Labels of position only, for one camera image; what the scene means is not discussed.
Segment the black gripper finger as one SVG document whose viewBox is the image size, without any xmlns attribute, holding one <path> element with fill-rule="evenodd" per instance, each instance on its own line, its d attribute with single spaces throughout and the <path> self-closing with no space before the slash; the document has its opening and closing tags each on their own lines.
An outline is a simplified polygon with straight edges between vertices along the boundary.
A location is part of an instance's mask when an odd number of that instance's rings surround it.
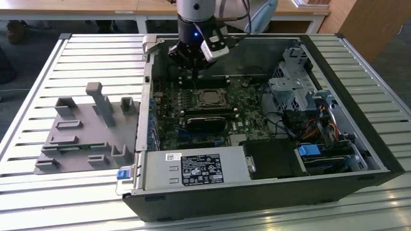
<svg viewBox="0 0 411 231">
<path fill-rule="evenodd" d="M 188 45 L 169 46 L 169 58 L 176 65 L 191 72 L 191 78 L 196 78 L 196 56 Z"/>
<path fill-rule="evenodd" d="M 199 57 L 195 59 L 195 78 L 196 79 L 207 65 L 208 65 L 208 61 L 204 57 L 203 58 Z"/>
</svg>

